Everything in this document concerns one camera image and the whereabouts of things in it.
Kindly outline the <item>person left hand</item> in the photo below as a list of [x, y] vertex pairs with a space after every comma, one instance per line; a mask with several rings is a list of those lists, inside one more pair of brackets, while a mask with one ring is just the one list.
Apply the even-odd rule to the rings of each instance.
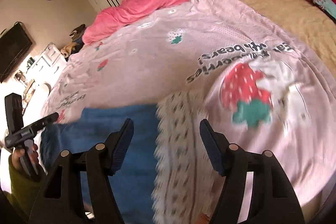
[[[30, 155], [30, 160], [32, 163], [38, 165], [39, 159], [38, 159], [38, 146], [34, 143], [31, 147], [32, 154]], [[24, 148], [16, 148], [11, 155], [11, 161], [12, 165], [16, 170], [23, 170], [23, 167], [20, 162], [20, 158], [25, 155], [25, 149]]]

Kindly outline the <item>green sleeve left forearm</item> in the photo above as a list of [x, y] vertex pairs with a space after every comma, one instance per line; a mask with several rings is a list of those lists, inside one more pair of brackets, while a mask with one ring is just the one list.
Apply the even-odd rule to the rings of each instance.
[[27, 176], [24, 171], [15, 169], [12, 163], [12, 156], [9, 156], [8, 162], [11, 193], [4, 192], [4, 194], [21, 218], [28, 221], [31, 209], [42, 186], [42, 181], [46, 177], [46, 173], [44, 169], [37, 164], [36, 167], [39, 175], [38, 180], [34, 181]]

